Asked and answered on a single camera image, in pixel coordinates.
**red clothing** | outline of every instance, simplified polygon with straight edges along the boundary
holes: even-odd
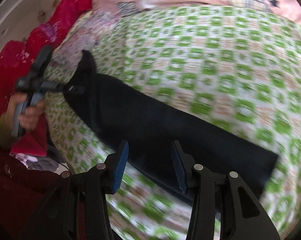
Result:
[[[50,171],[28,170],[0,146],[0,223],[17,239],[46,190],[58,179]]]

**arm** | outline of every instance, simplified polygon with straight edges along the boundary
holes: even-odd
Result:
[[[0,117],[0,151],[6,151],[12,144],[18,140],[11,136],[12,123],[17,104],[24,102],[27,99],[26,94],[16,93],[11,96],[7,111]],[[36,128],[39,116],[44,111],[44,101],[41,100],[36,106],[27,107],[24,114],[18,117],[20,125],[27,131],[32,131]]]

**green checkered bedsheet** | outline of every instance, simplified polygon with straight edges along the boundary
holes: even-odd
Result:
[[[280,155],[261,203],[285,238],[301,217],[301,27],[266,12],[195,5],[121,18],[103,36],[91,46],[100,73]],[[46,75],[67,82],[78,61],[59,54]],[[68,165],[84,172],[103,162],[109,148],[63,96],[46,103]],[[130,165],[108,204],[124,239],[186,237],[191,208]]]

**black cloth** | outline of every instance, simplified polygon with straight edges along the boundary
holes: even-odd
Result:
[[[221,174],[236,171],[260,197],[275,153],[96,73],[87,51],[68,84],[87,88],[81,96],[64,94],[75,113],[114,151],[121,140],[128,141],[128,162],[160,187],[189,203],[179,190],[171,159],[171,143],[178,140],[197,163]]]

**human hand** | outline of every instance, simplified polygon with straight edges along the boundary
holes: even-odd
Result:
[[[4,121],[9,130],[12,130],[13,119],[15,115],[16,106],[19,103],[25,102],[27,94],[16,93],[11,96],[7,111],[4,115]],[[26,131],[32,131],[36,128],[39,116],[43,113],[45,108],[45,102],[42,99],[36,106],[29,106],[26,108],[25,113],[18,116],[20,125],[25,128]]]

